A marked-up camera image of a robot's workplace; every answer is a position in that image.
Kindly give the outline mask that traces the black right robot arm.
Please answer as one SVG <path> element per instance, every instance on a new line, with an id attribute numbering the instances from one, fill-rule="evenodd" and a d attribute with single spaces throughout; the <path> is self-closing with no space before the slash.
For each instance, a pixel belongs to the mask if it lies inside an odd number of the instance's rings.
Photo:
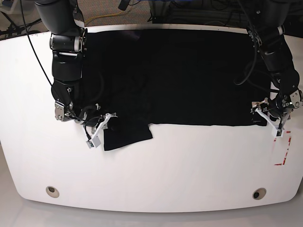
<path id="1" fill-rule="evenodd" d="M 101 99 L 106 78 L 87 59 L 88 30 L 83 13 L 76 0 L 36 0 L 34 5 L 51 32 L 55 118 L 81 124 L 90 140 L 105 121 Z"/>

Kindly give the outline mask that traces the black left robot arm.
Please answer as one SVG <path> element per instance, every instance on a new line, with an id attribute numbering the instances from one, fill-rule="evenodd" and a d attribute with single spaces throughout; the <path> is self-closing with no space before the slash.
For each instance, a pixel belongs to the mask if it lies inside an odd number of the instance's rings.
<path id="1" fill-rule="evenodd" d="M 277 88 L 274 99 L 265 98 L 253 105 L 252 110 L 273 127 L 274 136 L 283 136 L 291 111 L 303 105 L 303 93 L 298 87 L 300 76 L 284 37 L 283 23 L 292 3 L 291 0 L 253 1 L 255 12 L 248 30 Z"/>

